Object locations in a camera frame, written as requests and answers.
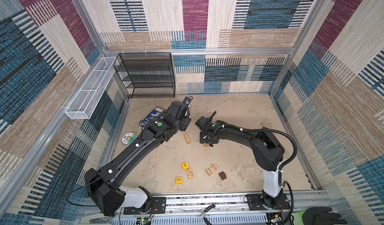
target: glove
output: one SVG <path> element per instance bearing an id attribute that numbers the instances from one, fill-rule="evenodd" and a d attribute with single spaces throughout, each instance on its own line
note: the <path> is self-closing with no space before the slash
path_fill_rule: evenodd
<path id="1" fill-rule="evenodd" d="M 330 207 L 311 207 L 307 210 L 293 213 L 293 225 L 332 225 L 347 224 L 338 213 L 329 213 Z"/>

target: robotic arm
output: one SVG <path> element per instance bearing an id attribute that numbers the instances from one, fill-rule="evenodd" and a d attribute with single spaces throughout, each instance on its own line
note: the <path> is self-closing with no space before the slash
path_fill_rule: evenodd
<path id="1" fill-rule="evenodd" d="M 166 111 L 152 118 L 141 134 L 116 158 L 98 170 L 91 168 L 85 173 L 88 195 L 105 216 L 112 216 L 122 205 L 141 208 L 143 212 L 149 210 L 152 196 L 146 189 L 124 188 L 121 184 L 149 152 L 168 141 L 178 130 L 187 129 L 191 122 L 191 101 L 191 97 L 185 97 L 183 102 L 172 102 Z"/>
<path id="2" fill-rule="evenodd" d="M 264 188 L 262 190 L 263 207 L 274 209 L 282 199 L 281 170 L 284 165 L 292 161 L 297 153 L 295 141 L 286 133 L 271 130 L 266 127 L 257 130 L 240 128 L 224 121 L 212 123 L 214 112 L 209 118 L 201 117 L 195 125 L 201 130 L 200 143 L 209 143 L 210 146 L 218 143 L 220 139 L 241 143 L 252 149 L 257 164 L 263 169 Z M 282 134 L 291 140 L 294 151 L 292 156 L 283 162 L 285 149 L 273 133 Z"/>

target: yellow block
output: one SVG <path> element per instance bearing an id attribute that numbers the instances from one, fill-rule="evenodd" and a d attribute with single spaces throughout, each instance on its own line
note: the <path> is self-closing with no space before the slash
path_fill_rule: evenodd
<path id="1" fill-rule="evenodd" d="M 183 164 L 182 164 L 182 166 L 183 166 L 183 168 L 184 168 L 184 169 L 187 169 L 187 168 L 189 168 L 189 166 L 188 166 L 187 162 L 183 163 Z"/>

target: wire rack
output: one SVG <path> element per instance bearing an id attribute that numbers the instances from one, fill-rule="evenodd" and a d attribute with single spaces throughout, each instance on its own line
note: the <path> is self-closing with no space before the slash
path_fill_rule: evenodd
<path id="1" fill-rule="evenodd" d="M 71 101 L 65 113 L 71 119 L 90 119 L 119 62 L 116 57 L 103 57 Z"/>
<path id="2" fill-rule="evenodd" d="M 119 54 L 115 70 L 131 98 L 175 98 L 170 53 Z"/>

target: dark brown block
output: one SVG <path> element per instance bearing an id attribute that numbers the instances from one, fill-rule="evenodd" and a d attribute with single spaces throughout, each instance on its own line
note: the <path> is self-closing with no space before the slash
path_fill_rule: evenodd
<path id="1" fill-rule="evenodd" d="M 224 180 L 227 178 L 227 175 L 224 172 L 220 172 L 218 173 L 218 175 L 220 176 L 221 180 Z"/>

